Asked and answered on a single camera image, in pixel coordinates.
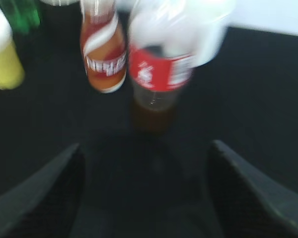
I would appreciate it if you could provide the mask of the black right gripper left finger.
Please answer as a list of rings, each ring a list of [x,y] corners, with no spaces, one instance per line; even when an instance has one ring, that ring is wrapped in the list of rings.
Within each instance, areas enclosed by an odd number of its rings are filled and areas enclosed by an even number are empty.
[[[85,158],[73,144],[0,196],[0,238],[67,238],[85,185]]]

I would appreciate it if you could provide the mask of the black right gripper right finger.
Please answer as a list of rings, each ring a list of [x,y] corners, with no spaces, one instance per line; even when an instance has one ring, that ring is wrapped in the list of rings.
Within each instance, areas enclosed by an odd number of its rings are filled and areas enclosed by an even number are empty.
[[[207,183],[226,238],[298,238],[298,194],[220,140],[207,152]]]

